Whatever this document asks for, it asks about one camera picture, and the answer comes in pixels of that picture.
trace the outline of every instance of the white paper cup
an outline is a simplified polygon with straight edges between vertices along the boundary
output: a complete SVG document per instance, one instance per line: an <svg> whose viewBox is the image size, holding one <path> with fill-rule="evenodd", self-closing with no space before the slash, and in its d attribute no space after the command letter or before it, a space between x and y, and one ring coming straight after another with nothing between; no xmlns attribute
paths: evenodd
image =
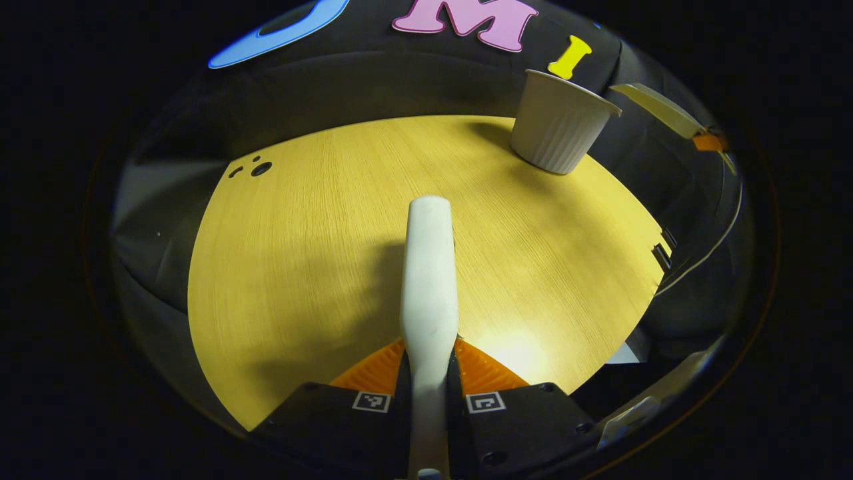
<svg viewBox="0 0 853 480"><path fill-rule="evenodd" d="M610 115L619 116L622 110L572 82L525 71L527 81L510 144L533 165L565 175L577 167Z"/></svg>

